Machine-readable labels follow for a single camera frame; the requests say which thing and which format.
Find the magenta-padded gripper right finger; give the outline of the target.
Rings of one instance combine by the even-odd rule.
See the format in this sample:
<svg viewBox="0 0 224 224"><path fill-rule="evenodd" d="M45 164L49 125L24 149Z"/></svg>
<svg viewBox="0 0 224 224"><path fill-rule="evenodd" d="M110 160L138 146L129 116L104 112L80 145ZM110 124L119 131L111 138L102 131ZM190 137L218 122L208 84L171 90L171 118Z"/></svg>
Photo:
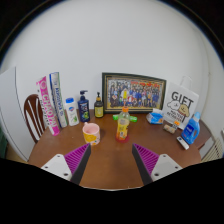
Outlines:
<svg viewBox="0 0 224 224"><path fill-rule="evenodd" d="M182 169L182 167L167 154L158 155L138 144L132 145L132 154L144 185Z"/></svg>

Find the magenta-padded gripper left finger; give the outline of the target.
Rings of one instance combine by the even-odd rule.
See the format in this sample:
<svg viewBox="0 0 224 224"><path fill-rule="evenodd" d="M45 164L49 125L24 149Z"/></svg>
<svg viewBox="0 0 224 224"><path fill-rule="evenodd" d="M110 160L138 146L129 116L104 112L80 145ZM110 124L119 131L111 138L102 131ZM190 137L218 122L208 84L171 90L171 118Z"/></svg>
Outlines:
<svg viewBox="0 0 224 224"><path fill-rule="evenodd" d="M91 154L91 145L85 144L66 155L56 154L42 169L79 185Z"/></svg>

